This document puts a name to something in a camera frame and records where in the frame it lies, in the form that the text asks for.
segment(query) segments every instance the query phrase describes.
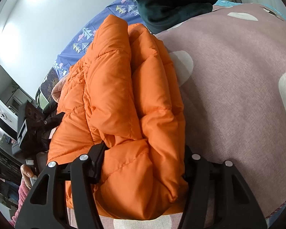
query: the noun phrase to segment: pink cloth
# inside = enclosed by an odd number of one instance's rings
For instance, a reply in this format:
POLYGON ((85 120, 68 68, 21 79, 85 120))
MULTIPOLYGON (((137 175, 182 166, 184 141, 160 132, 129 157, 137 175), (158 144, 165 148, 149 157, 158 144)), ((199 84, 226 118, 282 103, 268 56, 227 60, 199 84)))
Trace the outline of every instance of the pink cloth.
POLYGON ((28 193, 29 193, 29 189, 28 187, 26 186, 26 183, 25 181, 22 179, 21 181, 21 185, 19 187, 19 201, 18 201, 18 210, 16 211, 15 213, 15 216, 12 217, 12 221, 10 221, 10 224, 15 227, 15 224, 16 224, 16 221, 17 221, 17 218, 18 218, 18 215, 20 213, 20 210, 22 208, 22 205, 26 199, 26 197, 28 196, 28 193))

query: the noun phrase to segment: silver screw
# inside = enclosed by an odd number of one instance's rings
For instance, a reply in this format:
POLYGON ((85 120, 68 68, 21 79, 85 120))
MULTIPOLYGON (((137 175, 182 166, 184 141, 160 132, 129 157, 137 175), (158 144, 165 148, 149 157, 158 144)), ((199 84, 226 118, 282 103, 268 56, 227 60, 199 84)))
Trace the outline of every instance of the silver screw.
POLYGON ((192 155, 192 158, 193 158, 194 160, 199 160, 199 159, 201 159, 201 157, 200 157, 199 154, 193 154, 193 155, 192 155))
POLYGON ((48 163, 48 166, 50 168, 53 168, 55 165, 56 165, 56 163, 54 161, 48 163))
POLYGON ((230 160, 225 161, 224 164, 226 166, 228 166, 228 167, 232 167, 233 166, 233 163, 230 160))
POLYGON ((83 154, 83 155, 80 156, 80 160, 81 161, 85 161, 87 159, 88 159, 88 155, 87 154, 83 154))

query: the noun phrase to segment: green velvet fabric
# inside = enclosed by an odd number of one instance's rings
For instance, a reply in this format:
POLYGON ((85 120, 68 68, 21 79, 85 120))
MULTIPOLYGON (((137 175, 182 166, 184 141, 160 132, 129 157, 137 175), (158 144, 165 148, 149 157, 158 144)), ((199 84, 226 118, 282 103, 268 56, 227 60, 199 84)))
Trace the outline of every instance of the green velvet fabric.
POLYGON ((212 11, 217 0, 137 0, 147 28, 160 33, 192 17, 212 11))

